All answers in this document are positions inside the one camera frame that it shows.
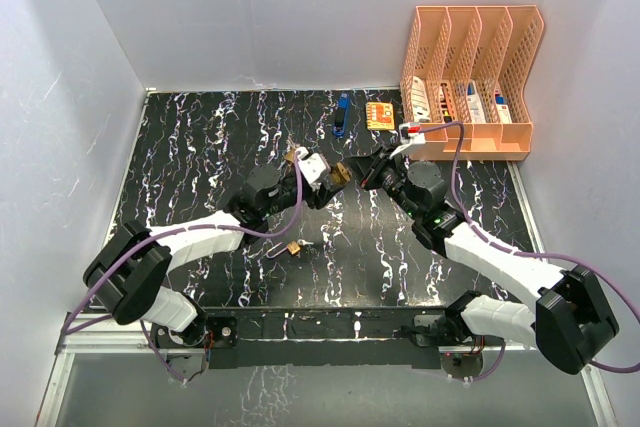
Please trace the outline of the large brass padlock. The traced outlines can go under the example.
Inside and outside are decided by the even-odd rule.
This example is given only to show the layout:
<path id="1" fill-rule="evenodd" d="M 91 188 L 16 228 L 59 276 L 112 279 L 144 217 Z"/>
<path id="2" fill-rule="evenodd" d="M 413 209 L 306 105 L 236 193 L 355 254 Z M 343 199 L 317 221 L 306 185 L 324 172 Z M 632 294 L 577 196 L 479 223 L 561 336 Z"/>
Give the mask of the large brass padlock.
<path id="1" fill-rule="evenodd" d="M 296 161 L 296 150 L 292 149 L 285 155 L 285 161 L 290 165 L 293 165 Z"/>

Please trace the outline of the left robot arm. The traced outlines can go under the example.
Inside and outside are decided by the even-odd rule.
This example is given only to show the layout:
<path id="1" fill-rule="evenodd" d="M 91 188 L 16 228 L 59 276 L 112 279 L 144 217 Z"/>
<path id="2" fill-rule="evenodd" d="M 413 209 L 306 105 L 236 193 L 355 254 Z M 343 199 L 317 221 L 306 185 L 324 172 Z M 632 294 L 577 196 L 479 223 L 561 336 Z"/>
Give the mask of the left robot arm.
<path id="1" fill-rule="evenodd" d="M 120 325 L 149 322 L 194 346 L 206 335 L 207 315 L 183 293 L 164 285 L 170 271 L 203 257 L 234 252 L 258 239 L 275 238 L 268 219 L 303 204 L 321 208 L 332 194 L 326 187 L 328 164 L 313 154 L 297 160 L 289 173 L 272 165 L 255 168 L 226 207 L 173 226 L 147 228 L 123 224 L 83 275 L 89 297 L 97 298 Z"/>

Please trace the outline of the medium brass padlock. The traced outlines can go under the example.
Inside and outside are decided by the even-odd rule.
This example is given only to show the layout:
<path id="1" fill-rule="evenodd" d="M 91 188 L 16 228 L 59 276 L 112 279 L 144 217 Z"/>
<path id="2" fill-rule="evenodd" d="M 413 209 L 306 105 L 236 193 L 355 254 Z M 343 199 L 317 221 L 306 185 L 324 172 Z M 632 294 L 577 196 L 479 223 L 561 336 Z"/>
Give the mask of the medium brass padlock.
<path id="1" fill-rule="evenodd" d="M 351 172 L 342 162 L 333 165 L 329 175 L 333 184 L 339 187 L 344 187 L 351 181 Z"/>

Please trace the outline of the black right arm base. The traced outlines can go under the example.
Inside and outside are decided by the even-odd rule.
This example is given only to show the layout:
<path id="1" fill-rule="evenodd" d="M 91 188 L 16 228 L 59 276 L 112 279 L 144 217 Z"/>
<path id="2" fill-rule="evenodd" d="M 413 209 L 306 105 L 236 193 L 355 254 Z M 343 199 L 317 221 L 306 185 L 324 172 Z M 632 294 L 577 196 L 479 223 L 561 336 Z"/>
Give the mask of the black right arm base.
<path id="1" fill-rule="evenodd" d="M 488 337 L 473 334 L 460 317 L 419 314 L 393 332 L 394 339 L 407 339 L 417 347 L 462 347 L 469 354 L 481 353 Z"/>

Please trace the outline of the small brass padlock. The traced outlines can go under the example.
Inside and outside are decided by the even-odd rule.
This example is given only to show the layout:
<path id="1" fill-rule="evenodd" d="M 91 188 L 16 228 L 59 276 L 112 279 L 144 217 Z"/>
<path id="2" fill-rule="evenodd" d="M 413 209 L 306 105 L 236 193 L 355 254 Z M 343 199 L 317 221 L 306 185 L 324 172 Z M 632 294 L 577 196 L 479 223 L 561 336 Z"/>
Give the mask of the small brass padlock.
<path id="1" fill-rule="evenodd" d="M 300 251 L 301 246 L 297 241 L 292 241 L 287 244 L 278 243 L 266 252 L 265 257 L 267 259 L 275 259 L 284 253 L 289 253 L 290 255 L 295 256 Z"/>

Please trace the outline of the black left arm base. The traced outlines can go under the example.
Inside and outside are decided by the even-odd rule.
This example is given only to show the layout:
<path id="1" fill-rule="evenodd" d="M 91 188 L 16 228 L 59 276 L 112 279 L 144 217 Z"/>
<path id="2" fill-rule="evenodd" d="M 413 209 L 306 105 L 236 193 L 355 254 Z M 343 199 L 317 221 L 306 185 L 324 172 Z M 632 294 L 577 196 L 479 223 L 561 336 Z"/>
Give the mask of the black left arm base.
<path id="1" fill-rule="evenodd" d="M 180 333 L 153 324 L 151 339 L 160 349 L 232 349 L 238 343 L 238 321 L 232 316 L 210 315 L 204 323 Z"/>

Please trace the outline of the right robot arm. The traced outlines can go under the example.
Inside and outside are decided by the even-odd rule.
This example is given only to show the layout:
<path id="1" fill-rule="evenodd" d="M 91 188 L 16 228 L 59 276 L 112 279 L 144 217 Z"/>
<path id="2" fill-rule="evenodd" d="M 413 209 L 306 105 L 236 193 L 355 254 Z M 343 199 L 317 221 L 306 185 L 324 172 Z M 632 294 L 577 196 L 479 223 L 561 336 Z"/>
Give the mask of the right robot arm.
<path id="1" fill-rule="evenodd" d="M 448 201 L 449 188 L 434 163 L 406 165 L 391 147 L 344 162 L 362 189 L 383 190 L 412 219 L 412 232 L 425 248 L 515 296 L 510 302 L 462 295 L 440 322 L 453 341 L 492 336 L 533 346 L 553 366 L 575 375 L 618 334 L 593 272 L 582 265 L 562 269 L 490 239 Z"/>

